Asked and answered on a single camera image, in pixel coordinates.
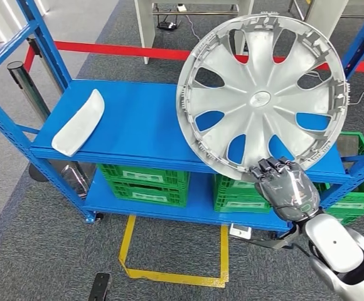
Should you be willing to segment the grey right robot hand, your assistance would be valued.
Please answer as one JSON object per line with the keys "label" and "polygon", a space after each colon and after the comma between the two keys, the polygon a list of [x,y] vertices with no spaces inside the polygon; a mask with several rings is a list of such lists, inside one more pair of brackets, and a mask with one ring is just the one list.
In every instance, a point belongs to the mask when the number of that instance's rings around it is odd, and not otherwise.
{"label": "grey right robot hand", "polygon": [[285,221],[300,222],[315,216],[320,195],[303,168],[285,157],[261,159],[249,171],[257,191]]}

